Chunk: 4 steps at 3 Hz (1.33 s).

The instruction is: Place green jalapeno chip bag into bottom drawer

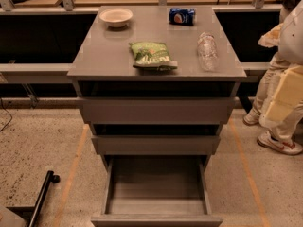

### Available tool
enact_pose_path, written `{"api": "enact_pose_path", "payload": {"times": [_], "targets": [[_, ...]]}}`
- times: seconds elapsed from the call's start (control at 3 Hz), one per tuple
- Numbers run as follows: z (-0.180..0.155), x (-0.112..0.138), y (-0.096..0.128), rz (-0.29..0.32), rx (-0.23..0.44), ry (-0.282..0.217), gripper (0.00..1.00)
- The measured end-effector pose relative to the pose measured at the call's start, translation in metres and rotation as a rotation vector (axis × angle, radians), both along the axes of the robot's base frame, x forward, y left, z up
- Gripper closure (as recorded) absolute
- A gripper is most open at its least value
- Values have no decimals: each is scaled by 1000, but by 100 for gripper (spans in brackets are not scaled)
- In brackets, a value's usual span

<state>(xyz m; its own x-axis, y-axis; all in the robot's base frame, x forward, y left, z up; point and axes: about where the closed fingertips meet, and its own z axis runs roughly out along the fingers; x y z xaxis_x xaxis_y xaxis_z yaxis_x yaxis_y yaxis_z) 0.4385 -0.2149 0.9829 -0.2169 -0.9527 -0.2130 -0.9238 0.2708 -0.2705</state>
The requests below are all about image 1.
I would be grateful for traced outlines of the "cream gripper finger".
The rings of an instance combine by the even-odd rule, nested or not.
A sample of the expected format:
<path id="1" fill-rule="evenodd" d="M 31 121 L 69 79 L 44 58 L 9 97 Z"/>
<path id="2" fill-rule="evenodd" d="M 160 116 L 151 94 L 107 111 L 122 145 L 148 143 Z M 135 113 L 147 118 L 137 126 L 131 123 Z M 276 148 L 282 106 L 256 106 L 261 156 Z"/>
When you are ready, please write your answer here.
<path id="1" fill-rule="evenodd" d="M 258 44 L 268 48 L 278 46 L 280 41 L 280 33 L 282 26 L 283 24 L 280 23 L 279 25 L 273 27 L 270 31 L 262 35 L 258 40 Z"/>
<path id="2" fill-rule="evenodd" d="M 273 96 L 260 117 L 260 124 L 266 128 L 281 124 L 302 100 L 303 66 L 293 65 L 280 74 Z"/>

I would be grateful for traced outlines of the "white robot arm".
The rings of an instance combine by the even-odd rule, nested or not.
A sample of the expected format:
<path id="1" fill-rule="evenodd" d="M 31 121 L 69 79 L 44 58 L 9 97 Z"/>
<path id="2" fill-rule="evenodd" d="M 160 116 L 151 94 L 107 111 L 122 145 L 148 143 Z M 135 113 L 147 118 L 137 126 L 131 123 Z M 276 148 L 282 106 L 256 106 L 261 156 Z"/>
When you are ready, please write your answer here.
<path id="1" fill-rule="evenodd" d="M 260 117 L 263 127 L 275 127 L 303 100 L 303 1 L 283 23 L 263 35 L 258 44 L 264 47 L 277 46 L 280 56 L 291 64 L 279 76 L 277 87 L 265 103 Z"/>

